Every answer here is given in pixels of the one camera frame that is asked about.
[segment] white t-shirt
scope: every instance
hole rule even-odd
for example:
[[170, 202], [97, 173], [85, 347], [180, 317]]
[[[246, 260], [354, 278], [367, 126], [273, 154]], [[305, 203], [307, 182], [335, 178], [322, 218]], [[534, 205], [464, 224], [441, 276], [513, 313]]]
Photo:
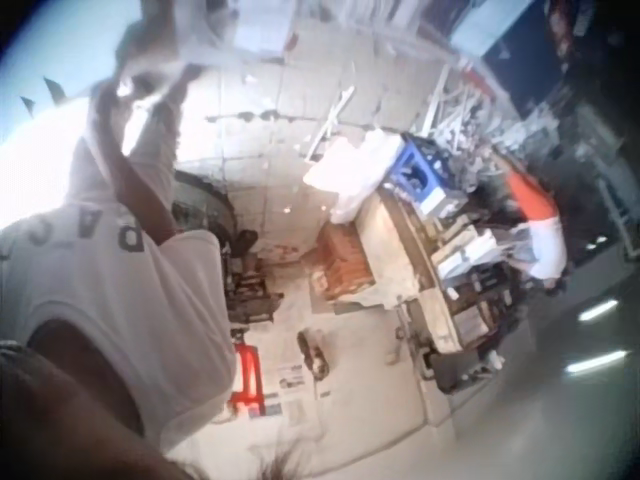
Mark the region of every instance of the white t-shirt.
[[228, 399], [236, 356], [211, 233], [157, 246], [123, 206], [74, 203], [0, 232], [0, 268], [0, 338], [26, 344], [42, 323], [70, 322], [123, 379], [161, 450]]
[[530, 220], [529, 231], [536, 258], [529, 274], [540, 280], [560, 278], [567, 265], [567, 248], [560, 218]]

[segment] ceiling light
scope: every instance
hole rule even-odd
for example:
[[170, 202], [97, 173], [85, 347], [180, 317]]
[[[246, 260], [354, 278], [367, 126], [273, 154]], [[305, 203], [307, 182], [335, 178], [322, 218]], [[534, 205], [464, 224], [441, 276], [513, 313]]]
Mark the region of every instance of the ceiling light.
[[617, 305], [618, 305], [617, 300], [607, 300], [606, 302], [600, 303], [595, 307], [590, 308], [589, 310], [585, 310], [580, 314], [578, 319], [581, 322], [588, 322], [589, 320], [593, 320], [597, 316], [602, 315], [603, 313], [608, 312], [609, 310], [612, 310]]
[[569, 373], [581, 373], [586, 370], [591, 370], [593, 368], [602, 367], [604, 365], [608, 365], [609, 363], [615, 362], [616, 360], [620, 360], [624, 358], [627, 353], [624, 350], [618, 350], [617, 352], [609, 353], [607, 355], [602, 355], [601, 357], [592, 358], [591, 360], [585, 360], [584, 362], [573, 363], [566, 368], [566, 371]]

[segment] floor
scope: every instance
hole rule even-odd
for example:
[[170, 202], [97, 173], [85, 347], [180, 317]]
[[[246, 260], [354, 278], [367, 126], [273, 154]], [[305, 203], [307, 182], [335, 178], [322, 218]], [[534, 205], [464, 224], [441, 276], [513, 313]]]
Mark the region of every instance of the floor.
[[[394, 348], [394, 312], [366, 309], [336, 316], [311, 313], [309, 281], [299, 265], [274, 269], [273, 291], [285, 294], [273, 325], [252, 329], [246, 341], [258, 347], [268, 411], [273, 416], [209, 425], [173, 455], [200, 465], [213, 478], [249, 478], [261, 459], [294, 446], [305, 474], [318, 475], [388, 448], [425, 423], [425, 406], [408, 352], [385, 363]], [[319, 329], [331, 366], [313, 385], [283, 391], [279, 379], [301, 365], [295, 337]]]

